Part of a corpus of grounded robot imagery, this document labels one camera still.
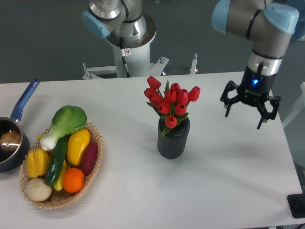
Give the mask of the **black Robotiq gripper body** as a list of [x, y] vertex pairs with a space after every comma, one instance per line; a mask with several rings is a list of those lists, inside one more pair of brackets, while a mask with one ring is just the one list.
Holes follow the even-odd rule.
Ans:
[[237, 87], [240, 101], [250, 106], [257, 106], [257, 102], [264, 106], [275, 77], [276, 74], [270, 76], [257, 74], [247, 66], [241, 84]]

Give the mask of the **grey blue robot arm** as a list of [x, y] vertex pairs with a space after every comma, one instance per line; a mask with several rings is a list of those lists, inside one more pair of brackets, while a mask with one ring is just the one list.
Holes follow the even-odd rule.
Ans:
[[[227, 110], [235, 103], [256, 107], [260, 122], [275, 119], [280, 97], [269, 91], [295, 31], [297, 9], [270, 0], [221, 0], [212, 13], [212, 27], [252, 41], [254, 46], [240, 84], [230, 81], [221, 101]], [[112, 45], [119, 78], [162, 72], [150, 64], [150, 43], [156, 34], [153, 19], [139, 0], [91, 0], [82, 14], [87, 28]]]

